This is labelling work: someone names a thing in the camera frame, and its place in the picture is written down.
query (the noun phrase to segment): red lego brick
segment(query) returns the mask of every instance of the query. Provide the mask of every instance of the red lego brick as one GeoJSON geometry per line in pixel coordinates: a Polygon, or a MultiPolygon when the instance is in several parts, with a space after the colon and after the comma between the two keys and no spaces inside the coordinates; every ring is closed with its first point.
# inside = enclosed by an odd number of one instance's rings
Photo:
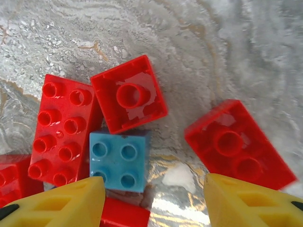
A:
{"type": "Polygon", "coordinates": [[[0,208],[44,191],[43,182],[27,176],[30,155],[0,155],[0,208]]]}
{"type": "Polygon", "coordinates": [[[107,197],[100,227],[146,227],[150,213],[142,207],[107,197]]]}
{"type": "Polygon", "coordinates": [[[90,81],[112,134],[154,121],[168,113],[146,55],[97,74],[90,81]]]}
{"type": "Polygon", "coordinates": [[[89,176],[89,133],[103,115],[93,87],[45,76],[28,175],[55,186],[89,176]]]}
{"type": "Polygon", "coordinates": [[[275,190],[297,180],[240,100],[226,100],[185,129],[210,173],[275,190]]]}

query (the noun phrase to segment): gray marble countertop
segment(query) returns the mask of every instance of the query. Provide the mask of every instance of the gray marble countertop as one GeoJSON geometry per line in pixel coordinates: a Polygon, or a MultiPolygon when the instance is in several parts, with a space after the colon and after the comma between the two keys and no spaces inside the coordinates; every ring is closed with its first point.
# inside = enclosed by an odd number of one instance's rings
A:
{"type": "MultiPolygon", "coordinates": [[[[2,0],[0,154],[31,151],[46,73],[89,83],[147,54],[169,115],[145,125],[153,131],[147,192],[111,193],[153,201],[150,226],[209,226],[205,168],[183,130],[222,100],[241,99],[303,179],[302,11],[302,0],[2,0]],[[162,184],[179,162],[195,193],[162,184]]],[[[301,183],[286,191],[303,197],[301,183]]]]}

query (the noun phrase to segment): lego brick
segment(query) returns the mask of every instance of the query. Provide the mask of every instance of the lego brick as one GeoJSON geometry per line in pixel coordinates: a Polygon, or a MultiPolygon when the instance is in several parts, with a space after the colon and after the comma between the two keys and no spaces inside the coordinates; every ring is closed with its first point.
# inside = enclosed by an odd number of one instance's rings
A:
{"type": "Polygon", "coordinates": [[[204,197],[212,227],[303,227],[303,200],[218,174],[207,174],[204,197]]]}
{"type": "Polygon", "coordinates": [[[97,74],[90,81],[112,134],[168,114],[146,55],[97,74]]]}
{"type": "Polygon", "coordinates": [[[275,190],[296,180],[240,100],[226,100],[185,129],[209,172],[275,190]]]}
{"type": "Polygon", "coordinates": [[[93,87],[45,76],[28,174],[62,186],[89,176],[89,133],[103,115],[93,87]]]}
{"type": "Polygon", "coordinates": [[[100,227],[146,227],[149,217],[149,210],[107,197],[100,227]]]}
{"type": "Polygon", "coordinates": [[[13,202],[19,208],[6,213],[0,226],[98,227],[104,201],[102,177],[89,177],[13,202]]]}
{"type": "Polygon", "coordinates": [[[43,182],[27,176],[30,155],[0,155],[0,208],[44,191],[43,182]]]}
{"type": "Polygon", "coordinates": [[[106,189],[143,192],[149,169],[150,132],[90,133],[90,176],[102,176],[106,189]]]}

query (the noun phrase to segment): lego stud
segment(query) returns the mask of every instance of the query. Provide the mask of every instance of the lego stud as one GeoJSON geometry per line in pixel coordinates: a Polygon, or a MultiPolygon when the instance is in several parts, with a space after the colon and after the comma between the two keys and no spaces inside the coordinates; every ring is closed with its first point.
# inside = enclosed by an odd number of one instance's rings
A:
{"type": "Polygon", "coordinates": [[[80,156],[80,145],[77,143],[70,143],[64,145],[59,149],[59,158],[63,162],[70,162],[80,156]]]}
{"type": "Polygon", "coordinates": [[[73,174],[69,169],[64,169],[53,176],[55,186],[63,186],[71,182],[73,174]]]}
{"type": "Polygon", "coordinates": [[[213,133],[213,143],[221,155],[231,157],[241,151],[243,139],[238,133],[221,125],[213,133]]]}
{"type": "Polygon", "coordinates": [[[133,144],[125,144],[120,149],[120,155],[125,161],[134,161],[137,158],[137,148],[133,144]]]}
{"type": "Polygon", "coordinates": [[[72,117],[64,122],[64,130],[70,134],[78,134],[85,130],[86,122],[82,117],[72,117]]]}
{"type": "Polygon", "coordinates": [[[19,194],[20,194],[20,191],[18,190],[13,190],[5,195],[3,195],[0,199],[0,208],[1,207],[4,207],[5,205],[13,202],[13,201],[16,201],[19,199],[19,194]]]}
{"type": "Polygon", "coordinates": [[[233,169],[235,178],[247,182],[254,182],[263,173],[260,162],[253,157],[244,157],[235,160],[235,165],[233,166],[235,166],[233,169]]]}
{"type": "Polygon", "coordinates": [[[42,93],[48,98],[60,98],[64,94],[62,83],[49,82],[43,85],[42,93]]]}
{"type": "Polygon", "coordinates": [[[51,163],[46,159],[41,159],[29,166],[28,175],[33,179],[39,179],[44,176],[51,168],[51,163]]]}
{"type": "Polygon", "coordinates": [[[57,145],[56,138],[52,135],[42,136],[34,140],[33,147],[38,153],[51,150],[57,145]]]}
{"type": "Polygon", "coordinates": [[[151,93],[140,85],[125,83],[118,88],[116,98],[123,108],[133,109],[147,103],[151,93]]]}
{"type": "Polygon", "coordinates": [[[108,155],[110,150],[110,144],[105,141],[99,141],[98,143],[93,145],[92,152],[98,158],[105,157],[108,155]]]}
{"type": "Polygon", "coordinates": [[[44,110],[38,115],[38,122],[42,126],[52,126],[61,121],[61,113],[58,110],[44,110]]]}
{"type": "Polygon", "coordinates": [[[70,93],[70,102],[76,106],[89,105],[91,98],[88,90],[76,89],[70,93]]]}
{"type": "Polygon", "coordinates": [[[15,179],[15,169],[10,166],[0,170],[0,187],[12,182],[15,179]]]}
{"type": "Polygon", "coordinates": [[[136,173],[128,172],[128,173],[124,173],[121,176],[120,182],[124,188],[131,189],[136,185],[137,179],[138,179],[138,176],[136,173]]]}
{"type": "Polygon", "coordinates": [[[92,176],[101,176],[103,178],[104,183],[108,183],[110,178],[110,173],[107,169],[101,168],[91,173],[92,176]]]}

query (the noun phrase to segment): black claw tip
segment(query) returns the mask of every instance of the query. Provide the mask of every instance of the black claw tip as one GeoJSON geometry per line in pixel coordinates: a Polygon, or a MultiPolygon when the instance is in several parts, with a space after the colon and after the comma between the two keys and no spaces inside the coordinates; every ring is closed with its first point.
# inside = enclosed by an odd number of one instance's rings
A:
{"type": "Polygon", "coordinates": [[[17,210],[20,206],[18,204],[11,204],[9,206],[0,208],[0,221],[17,210]]]}
{"type": "Polygon", "coordinates": [[[292,201],[292,204],[299,208],[301,211],[303,211],[303,202],[292,201]]]}

